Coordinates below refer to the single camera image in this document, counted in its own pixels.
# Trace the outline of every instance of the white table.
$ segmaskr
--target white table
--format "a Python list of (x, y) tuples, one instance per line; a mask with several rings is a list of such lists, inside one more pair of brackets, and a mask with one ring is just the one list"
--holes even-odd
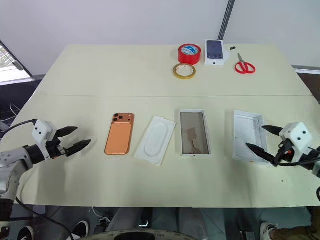
[[(60, 157), (36, 165), (23, 175), (18, 196), (26, 204), (60, 206), (264, 208), (319, 205), (316, 190), (320, 186), (320, 179), (302, 167), (275, 168), (232, 160), (234, 110), (261, 113), (268, 125), (284, 127), (288, 123), (304, 122), (314, 137), (313, 146), (316, 148), (320, 145), (320, 106), (317, 101), (273, 46), (252, 45), (253, 50), (250, 46), (236, 45), (242, 57), (257, 67), (256, 76), (248, 75), (245, 78), (234, 74), (232, 67), (237, 60), (232, 52), (227, 65), (218, 70), (210, 66), (207, 69), (207, 66), (198, 63), (197, 76), (190, 80), (171, 76), (170, 67), (177, 63), (172, 60), (173, 50), (177, 46), (68, 47), (15, 123), (37, 117), (50, 120), (58, 128), (78, 126), (79, 130), (62, 141), (63, 146), (68, 147), (84, 139), (92, 139), (92, 143), (72, 157)], [(95, 53), (96, 59), (101, 60), (99, 53), (105, 55), (108, 52), (105, 58), (115, 59), (122, 48), (132, 54), (135, 59), (133, 65), (149, 66), (146, 68), (149, 70), (141, 69), (143, 77), (119, 71), (115, 65), (112, 68), (105, 66), (104, 77), (99, 68), (97, 72), (91, 71), (90, 78), (87, 78), (88, 70), (83, 66), (75, 71), (76, 65), (83, 64), (84, 59), (79, 56), (85, 56), (84, 53), (88, 54), (87, 59), (92, 59), (90, 57)], [(145, 59), (139, 62), (138, 50), (144, 48), (149, 55), (145, 53)], [(162, 61), (158, 60), (157, 63), (165, 65), (167, 72), (159, 71), (158, 65), (151, 64), (152, 52), (158, 48), (172, 52), (166, 59), (164, 50), (159, 51)], [(269, 60), (271, 69), (274, 69), (266, 87), (265, 81), (269, 78), (260, 76), (265, 68), (259, 63), (263, 60), (254, 54), (257, 50), (272, 52), (266, 58), (277, 56), (277, 65)], [(157, 87), (152, 87), (147, 81), (152, 79), (152, 66), (154, 72), (158, 71), (156, 79), (164, 81), (158, 82)], [(122, 91), (119, 93), (117, 90), (121, 89), (120, 86), (109, 77), (116, 76), (117, 71), (122, 76), (118, 81), (124, 83), (126, 76), (128, 82), (127, 85), (121, 85)], [(211, 77), (216, 77), (213, 73), (219, 76), (217, 79), (222, 78), (223, 73), (234, 77), (219, 80), (222, 87), (210, 81)], [(228, 88), (240, 86), (238, 81), (244, 85), (247, 85), (245, 81), (253, 83), (253, 79), (260, 84), (255, 83), (250, 91), (245, 87)], [(72, 89), (71, 85), (77, 81), (84, 85), (78, 84)], [(183, 88), (179, 87), (179, 83), (184, 85)], [(152, 116), (175, 120), (175, 110), (198, 108), (206, 112), (213, 158), (180, 156), (177, 152), (179, 125), (160, 167), (133, 158)], [(112, 115), (118, 112), (135, 114), (131, 150), (128, 155), (105, 155)], [(11, 131), (4, 138), (0, 150), (31, 145), (34, 143), (31, 130), (32, 126), (26, 125)], [(267, 141), (269, 152), (275, 154), (280, 138), (268, 134)]]

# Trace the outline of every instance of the white tray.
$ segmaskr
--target white tray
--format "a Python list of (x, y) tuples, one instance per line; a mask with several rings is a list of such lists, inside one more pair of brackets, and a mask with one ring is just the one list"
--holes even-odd
[(257, 145), (268, 152), (266, 131), (262, 128), (261, 114), (235, 110), (233, 115), (233, 154), (234, 160), (270, 164), (257, 156), (246, 143)]

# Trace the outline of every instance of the pant leg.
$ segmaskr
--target pant leg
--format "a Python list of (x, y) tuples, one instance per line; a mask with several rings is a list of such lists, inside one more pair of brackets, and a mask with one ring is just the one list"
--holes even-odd
[(311, 226), (282, 228), (275, 231), (273, 240), (320, 240), (320, 207), (314, 207)]

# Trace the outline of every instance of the orange phone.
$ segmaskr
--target orange phone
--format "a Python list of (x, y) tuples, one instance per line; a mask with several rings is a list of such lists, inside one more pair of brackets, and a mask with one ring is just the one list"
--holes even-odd
[(135, 115), (133, 113), (116, 113), (113, 115), (104, 149), (105, 154), (125, 155), (129, 152), (134, 120)]

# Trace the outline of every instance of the red scissors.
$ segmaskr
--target red scissors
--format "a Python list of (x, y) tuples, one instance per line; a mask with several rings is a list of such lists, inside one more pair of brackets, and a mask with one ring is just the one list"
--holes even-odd
[(242, 59), (241, 55), (238, 53), (239, 62), (235, 65), (235, 70), (240, 74), (253, 74), (256, 72), (255, 66), (253, 66), (251, 63), (246, 62)]

